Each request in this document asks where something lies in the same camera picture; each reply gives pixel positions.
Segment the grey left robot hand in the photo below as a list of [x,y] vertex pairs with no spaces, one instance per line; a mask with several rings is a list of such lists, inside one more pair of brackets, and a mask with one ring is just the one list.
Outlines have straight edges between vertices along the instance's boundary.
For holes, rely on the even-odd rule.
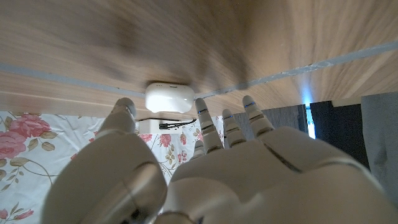
[[62,170],[43,223],[396,223],[397,208],[370,171],[343,151],[288,127],[274,128],[250,96],[247,140],[223,111],[224,148],[203,99],[203,138],[166,180],[134,132],[136,109],[119,99]]

